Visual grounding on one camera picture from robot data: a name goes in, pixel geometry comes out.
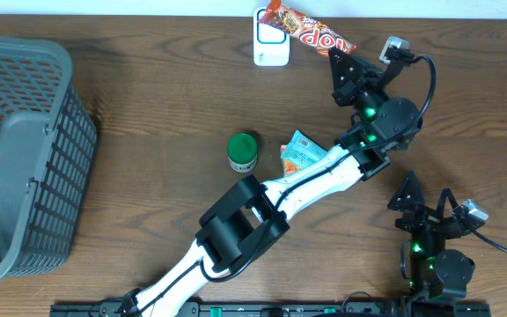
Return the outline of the orange snack box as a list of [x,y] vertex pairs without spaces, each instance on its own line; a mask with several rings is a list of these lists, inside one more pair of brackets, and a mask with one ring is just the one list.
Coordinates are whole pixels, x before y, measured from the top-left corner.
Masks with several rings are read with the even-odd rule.
[[284,144],[280,147],[280,159],[284,176],[296,173],[311,164],[303,152],[289,148]]

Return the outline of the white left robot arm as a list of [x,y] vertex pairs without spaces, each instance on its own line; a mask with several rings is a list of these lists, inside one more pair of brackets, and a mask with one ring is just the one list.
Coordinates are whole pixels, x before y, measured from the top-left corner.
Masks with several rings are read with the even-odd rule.
[[206,283],[241,274],[290,228],[289,222],[319,199],[367,181],[389,165],[389,151],[404,151],[423,125],[422,107],[392,98],[386,86],[403,68],[419,62],[407,48],[390,45],[381,55],[387,68],[328,51],[334,92],[354,112],[351,127],[317,162],[272,181],[248,175],[230,188],[200,219],[200,231],[184,257],[154,285],[122,299],[122,316],[174,316]]

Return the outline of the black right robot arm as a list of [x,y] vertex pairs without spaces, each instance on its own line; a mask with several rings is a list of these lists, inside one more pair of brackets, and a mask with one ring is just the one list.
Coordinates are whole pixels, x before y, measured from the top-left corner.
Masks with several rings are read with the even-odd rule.
[[442,190],[437,207],[426,205],[415,172],[406,173],[399,189],[387,205],[399,211],[395,226],[410,234],[400,249],[400,271],[410,289],[426,301],[455,302],[467,295],[474,273],[474,261],[455,249],[447,240],[471,233],[463,224],[474,211],[468,203],[457,203],[449,188]]

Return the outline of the grey plastic basket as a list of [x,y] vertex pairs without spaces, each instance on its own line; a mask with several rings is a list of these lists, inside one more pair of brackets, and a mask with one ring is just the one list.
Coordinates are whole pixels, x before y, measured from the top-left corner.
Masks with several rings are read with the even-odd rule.
[[52,41],[0,36],[0,281],[69,258],[98,134]]

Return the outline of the teal snack packet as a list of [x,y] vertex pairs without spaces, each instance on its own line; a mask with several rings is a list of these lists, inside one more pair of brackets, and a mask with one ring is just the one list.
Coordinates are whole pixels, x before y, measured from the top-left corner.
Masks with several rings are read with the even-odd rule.
[[288,144],[289,148],[304,153],[305,157],[311,162],[311,165],[324,158],[327,150],[320,147],[308,136],[297,130]]

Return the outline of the red TOP chocolate bar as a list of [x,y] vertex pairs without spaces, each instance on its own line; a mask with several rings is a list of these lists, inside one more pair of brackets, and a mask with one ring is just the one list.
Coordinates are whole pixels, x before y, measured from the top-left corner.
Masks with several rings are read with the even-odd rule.
[[281,0],[272,0],[259,22],[315,48],[317,53],[323,56],[328,56],[332,48],[348,55],[356,50],[356,44],[348,41],[328,25],[283,5]]

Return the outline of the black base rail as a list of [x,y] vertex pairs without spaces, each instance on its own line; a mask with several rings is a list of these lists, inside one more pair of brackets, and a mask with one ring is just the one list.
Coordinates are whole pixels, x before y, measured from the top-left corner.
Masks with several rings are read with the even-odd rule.
[[413,303],[409,309],[394,302],[352,300],[346,304],[319,303],[200,303],[188,301],[178,311],[177,317],[303,317],[303,316],[454,316],[491,317],[489,305],[464,302],[455,305]]

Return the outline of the green lid jar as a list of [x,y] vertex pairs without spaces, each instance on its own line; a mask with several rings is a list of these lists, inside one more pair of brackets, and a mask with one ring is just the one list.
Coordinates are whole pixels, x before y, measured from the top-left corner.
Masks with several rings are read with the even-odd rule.
[[254,137],[247,133],[234,134],[226,151],[230,167],[236,172],[247,173],[257,164],[258,145]]

